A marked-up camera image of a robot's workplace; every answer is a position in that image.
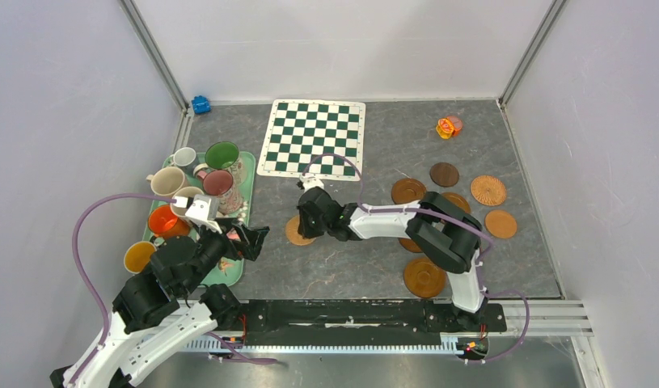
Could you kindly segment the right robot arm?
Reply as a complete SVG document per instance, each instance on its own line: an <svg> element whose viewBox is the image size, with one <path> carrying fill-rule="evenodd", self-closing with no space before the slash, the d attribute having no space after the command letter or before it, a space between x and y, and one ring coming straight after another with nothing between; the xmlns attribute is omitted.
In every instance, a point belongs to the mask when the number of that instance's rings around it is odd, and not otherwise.
<svg viewBox="0 0 659 388"><path fill-rule="evenodd" d="M346 241L372 238L411 239L441 270L452 290L453 317L464 330L486 318L488 298L477 265L484 255L480 222L436 192L401 205L341 205L322 188L308 188L297 209L298 232L305 238L328 234Z"/></svg>

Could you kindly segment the woven rattan coaster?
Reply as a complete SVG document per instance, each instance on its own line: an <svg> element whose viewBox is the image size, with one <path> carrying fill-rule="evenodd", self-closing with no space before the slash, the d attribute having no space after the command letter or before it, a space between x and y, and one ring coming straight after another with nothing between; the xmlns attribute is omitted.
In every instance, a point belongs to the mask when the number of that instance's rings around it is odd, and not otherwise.
<svg viewBox="0 0 659 388"><path fill-rule="evenodd" d="M295 215L285 225L285 236L295 246L307 246L315 241L315 238L305 238L299 232L300 216Z"/></svg>
<svg viewBox="0 0 659 388"><path fill-rule="evenodd" d="M471 194L477 202L486 206L502 205L507 199L503 182L495 176L480 175L471 181Z"/></svg>

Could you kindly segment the green interior cartoon mug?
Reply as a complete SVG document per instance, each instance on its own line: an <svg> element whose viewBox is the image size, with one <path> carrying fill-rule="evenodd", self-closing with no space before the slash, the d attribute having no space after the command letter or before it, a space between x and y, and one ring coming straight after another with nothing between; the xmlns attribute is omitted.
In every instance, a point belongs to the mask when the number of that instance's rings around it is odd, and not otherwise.
<svg viewBox="0 0 659 388"><path fill-rule="evenodd" d="M239 147L230 141L220 141L205 152L205 163L212 169L228 171L237 184L247 178L247 169Z"/></svg>

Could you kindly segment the brown wooden ridged coaster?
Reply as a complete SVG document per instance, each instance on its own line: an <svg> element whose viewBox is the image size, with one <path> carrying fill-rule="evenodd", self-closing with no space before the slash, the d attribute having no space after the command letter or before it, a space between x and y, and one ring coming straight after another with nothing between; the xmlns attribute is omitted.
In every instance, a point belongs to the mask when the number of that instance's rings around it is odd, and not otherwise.
<svg viewBox="0 0 659 388"><path fill-rule="evenodd" d="M396 181L391 189L391 199L396 205L421 200L427 192L426 186L417 179L404 178Z"/></svg>
<svg viewBox="0 0 659 388"><path fill-rule="evenodd" d="M408 262L403 270L403 282L411 294L420 298L432 298L445 288L446 273L422 256Z"/></svg>
<svg viewBox="0 0 659 388"><path fill-rule="evenodd" d="M461 195L454 192L443 192L441 195L445 197L447 200L449 200L451 203L453 203L454 205L458 206L464 212L471 213L471 206L469 205L467 200Z"/></svg>
<svg viewBox="0 0 659 388"><path fill-rule="evenodd" d="M399 244L407 251L412 253L421 253L422 250L417 246L417 244L408 238L400 238Z"/></svg>

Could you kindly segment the dark walnut coaster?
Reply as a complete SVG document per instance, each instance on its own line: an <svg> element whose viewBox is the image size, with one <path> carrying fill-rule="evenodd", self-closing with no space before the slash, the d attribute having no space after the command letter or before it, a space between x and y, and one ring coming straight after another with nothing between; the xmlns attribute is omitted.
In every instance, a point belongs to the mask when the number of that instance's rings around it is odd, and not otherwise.
<svg viewBox="0 0 659 388"><path fill-rule="evenodd" d="M456 166L448 162L438 162L429 170L431 180L438 186L453 187L459 181L459 171Z"/></svg>

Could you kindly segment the pink ghost pattern mug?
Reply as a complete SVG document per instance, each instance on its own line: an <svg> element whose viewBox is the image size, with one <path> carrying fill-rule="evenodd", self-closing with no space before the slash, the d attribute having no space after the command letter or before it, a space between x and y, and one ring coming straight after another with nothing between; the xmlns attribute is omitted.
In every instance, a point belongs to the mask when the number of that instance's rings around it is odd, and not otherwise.
<svg viewBox="0 0 659 388"><path fill-rule="evenodd" d="M206 194L218 199L218 211L222 214L231 214L243 205L243 196L238 184L229 171L211 171L202 180L203 190Z"/></svg>

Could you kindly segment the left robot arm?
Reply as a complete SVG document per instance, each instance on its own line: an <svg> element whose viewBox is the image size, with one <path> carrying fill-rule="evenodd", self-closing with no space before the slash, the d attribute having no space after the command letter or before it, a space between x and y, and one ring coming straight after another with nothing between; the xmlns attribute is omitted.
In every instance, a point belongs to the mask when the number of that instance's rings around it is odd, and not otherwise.
<svg viewBox="0 0 659 388"><path fill-rule="evenodd" d="M76 363L50 374L54 387L136 387L192 340L216 328L231 329L241 304L224 284L210 285L175 321L180 300L193 293L222 258L258 258L267 226L248 228L234 218L214 230L201 227L198 240L169 238L150 263L129 278L112 302L106 327Z"/></svg>

